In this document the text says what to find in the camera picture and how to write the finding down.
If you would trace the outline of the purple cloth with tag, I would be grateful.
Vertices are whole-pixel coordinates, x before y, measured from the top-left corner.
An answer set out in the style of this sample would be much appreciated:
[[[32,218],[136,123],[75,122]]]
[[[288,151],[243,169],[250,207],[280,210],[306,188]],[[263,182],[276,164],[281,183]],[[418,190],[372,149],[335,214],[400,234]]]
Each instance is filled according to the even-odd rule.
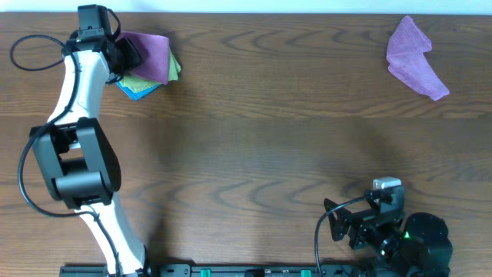
[[[120,38],[127,38],[143,59],[130,73],[140,78],[168,83],[169,38],[138,32],[122,32]]]

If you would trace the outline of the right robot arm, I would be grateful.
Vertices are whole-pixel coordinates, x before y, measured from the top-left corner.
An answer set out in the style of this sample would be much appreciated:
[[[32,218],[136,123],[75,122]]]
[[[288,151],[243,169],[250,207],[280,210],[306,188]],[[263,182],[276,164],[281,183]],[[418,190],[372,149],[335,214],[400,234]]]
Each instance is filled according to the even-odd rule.
[[[347,207],[366,200],[369,209]],[[426,212],[404,214],[404,202],[357,198],[337,204],[324,200],[334,241],[349,238],[353,250],[371,247],[375,256],[355,265],[340,265],[335,276],[448,276],[453,246],[445,221]]]

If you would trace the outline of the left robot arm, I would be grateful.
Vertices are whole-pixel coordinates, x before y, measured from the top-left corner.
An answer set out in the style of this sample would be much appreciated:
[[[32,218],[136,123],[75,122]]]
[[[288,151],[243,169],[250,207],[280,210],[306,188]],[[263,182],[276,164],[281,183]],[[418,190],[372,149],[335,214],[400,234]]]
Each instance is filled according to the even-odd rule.
[[[65,76],[55,110],[31,130],[33,151],[49,195],[68,211],[50,217],[78,217],[105,260],[106,276],[149,276],[147,251],[121,206],[121,168],[99,123],[104,87],[141,62],[126,38],[73,38],[63,48]]]

